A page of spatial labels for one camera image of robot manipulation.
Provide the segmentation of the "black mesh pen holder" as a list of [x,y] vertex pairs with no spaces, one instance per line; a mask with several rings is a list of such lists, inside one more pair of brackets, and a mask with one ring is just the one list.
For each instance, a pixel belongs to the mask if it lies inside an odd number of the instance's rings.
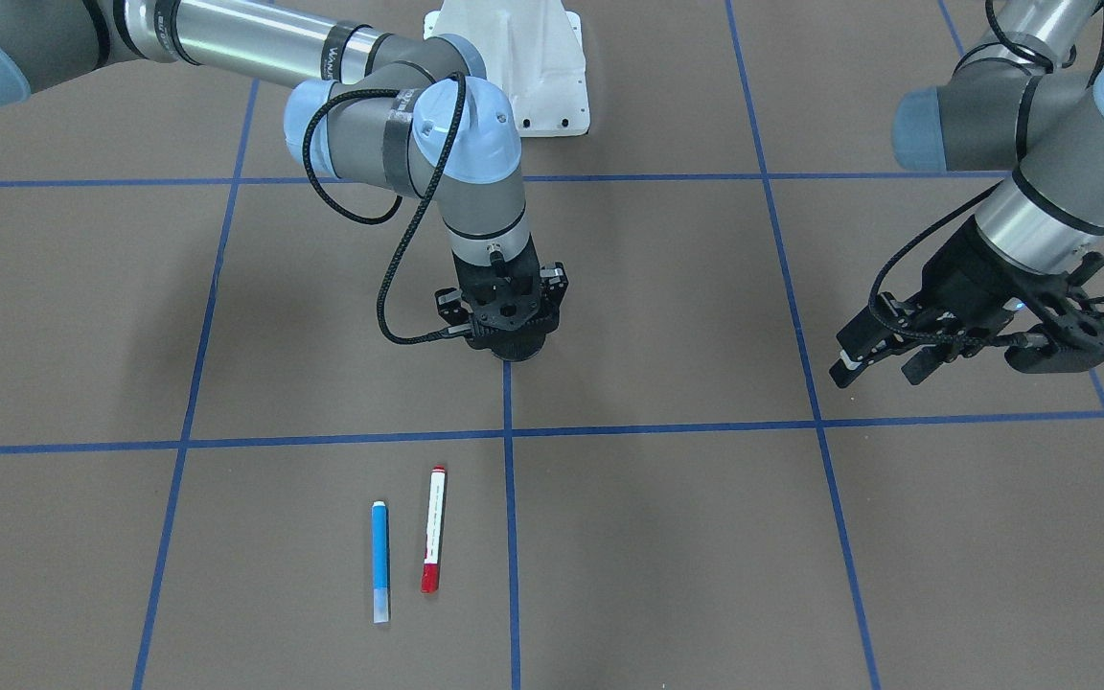
[[503,361],[522,362],[535,357],[544,344],[546,344],[546,335],[527,333],[521,337],[503,339],[498,344],[492,344],[488,350]]

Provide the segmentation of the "blue highlighter pen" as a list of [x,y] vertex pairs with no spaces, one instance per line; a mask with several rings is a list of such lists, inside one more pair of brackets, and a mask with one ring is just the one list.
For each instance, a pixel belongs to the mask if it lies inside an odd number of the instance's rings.
[[384,499],[371,506],[372,620],[390,620],[389,510]]

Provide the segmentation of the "white pedestal column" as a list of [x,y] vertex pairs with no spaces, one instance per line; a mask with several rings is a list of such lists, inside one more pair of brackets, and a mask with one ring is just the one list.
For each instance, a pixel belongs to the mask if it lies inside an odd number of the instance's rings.
[[424,36],[460,35],[509,97],[518,134],[577,137],[591,126],[582,17],[561,1],[443,1]]

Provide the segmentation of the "red white marker pen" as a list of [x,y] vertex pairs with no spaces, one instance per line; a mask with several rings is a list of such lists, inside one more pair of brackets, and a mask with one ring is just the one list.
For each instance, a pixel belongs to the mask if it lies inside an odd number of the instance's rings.
[[447,467],[434,466],[429,473],[429,493],[426,500],[425,555],[422,563],[420,591],[422,594],[438,592],[440,586],[440,549],[446,514]]

